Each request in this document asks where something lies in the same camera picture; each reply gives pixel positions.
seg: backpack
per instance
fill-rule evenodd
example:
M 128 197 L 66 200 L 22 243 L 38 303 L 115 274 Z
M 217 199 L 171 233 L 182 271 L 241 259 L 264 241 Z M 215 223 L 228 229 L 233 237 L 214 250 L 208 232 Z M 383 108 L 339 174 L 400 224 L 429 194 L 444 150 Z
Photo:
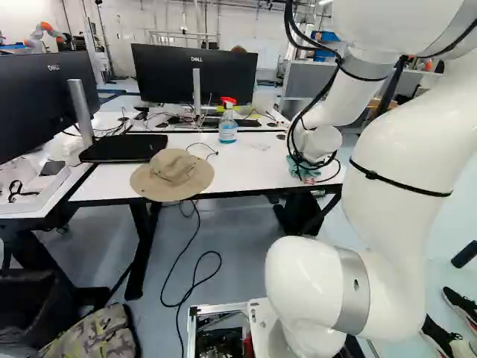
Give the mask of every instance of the backpack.
M 122 304 L 93 312 L 69 328 L 37 358 L 134 358 L 136 340 Z

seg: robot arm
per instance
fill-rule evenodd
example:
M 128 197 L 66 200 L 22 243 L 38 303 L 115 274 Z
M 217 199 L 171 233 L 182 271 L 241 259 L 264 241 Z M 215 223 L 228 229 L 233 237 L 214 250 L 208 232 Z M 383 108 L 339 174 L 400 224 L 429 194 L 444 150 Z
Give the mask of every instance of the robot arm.
M 438 7 L 431 0 L 418 6 L 412 0 L 335 0 L 333 7 L 338 35 L 360 61 L 389 65 L 400 54 L 438 54 L 450 61 L 435 88 L 379 117 L 353 151 L 342 207 L 370 249 L 355 252 L 288 236 L 268 252 L 268 297 L 299 357 L 333 356 L 345 333 L 399 341 L 422 327 L 424 244 L 477 149 L 477 54 L 471 52 L 477 46 L 476 0 Z M 379 88 L 341 72 L 328 98 L 303 117 L 305 126 L 318 126 L 315 132 L 353 122 Z M 310 159 L 326 153 L 313 142 L 318 134 L 303 127 L 292 134 Z
M 53 27 L 47 22 L 40 22 L 37 25 L 35 31 L 31 33 L 30 38 L 24 41 L 24 44 L 27 47 L 33 49 L 32 54 L 43 53 L 43 45 L 41 42 L 41 39 L 43 38 L 43 31 L 46 31 L 51 37 L 55 37 L 57 42 L 66 41 L 66 36 L 63 33 L 54 30 Z

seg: sneaker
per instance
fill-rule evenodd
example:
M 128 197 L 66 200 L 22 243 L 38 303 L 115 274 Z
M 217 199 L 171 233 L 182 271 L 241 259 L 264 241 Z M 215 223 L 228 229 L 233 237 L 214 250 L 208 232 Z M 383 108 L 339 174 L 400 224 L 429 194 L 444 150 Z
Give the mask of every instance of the sneaker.
M 424 339 L 439 352 L 440 358 L 457 358 L 454 355 L 453 347 L 458 341 L 462 341 L 462 336 L 458 333 L 449 333 L 441 326 L 432 321 L 429 315 L 426 315 L 426 320 L 421 328 L 421 334 Z
M 442 289 L 442 296 L 444 297 L 445 302 L 457 314 L 465 320 L 465 323 L 469 329 L 477 336 L 477 304 L 475 301 L 471 301 L 465 296 L 459 295 L 456 291 L 450 289 L 449 287 L 444 287 Z

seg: spray bottle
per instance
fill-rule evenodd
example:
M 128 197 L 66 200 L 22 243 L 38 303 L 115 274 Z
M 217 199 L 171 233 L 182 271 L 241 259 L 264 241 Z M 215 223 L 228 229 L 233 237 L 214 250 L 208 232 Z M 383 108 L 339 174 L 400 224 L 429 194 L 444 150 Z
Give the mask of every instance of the spray bottle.
M 228 144 L 237 140 L 237 123 L 233 120 L 233 106 L 237 101 L 231 97 L 221 97 L 224 103 L 224 114 L 218 123 L 218 141 Z

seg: computer monitor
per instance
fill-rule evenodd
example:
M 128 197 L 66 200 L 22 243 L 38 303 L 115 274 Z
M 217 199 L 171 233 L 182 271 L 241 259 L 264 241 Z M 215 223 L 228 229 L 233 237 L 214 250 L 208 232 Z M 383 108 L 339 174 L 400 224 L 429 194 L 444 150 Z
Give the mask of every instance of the computer monitor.
M 141 99 L 157 103 L 193 102 L 192 70 L 200 69 L 202 104 L 233 97 L 252 102 L 258 54 L 133 43 Z
M 100 107 L 86 51 L 0 56 L 0 164 L 76 123 L 66 80 L 79 78 L 91 115 Z

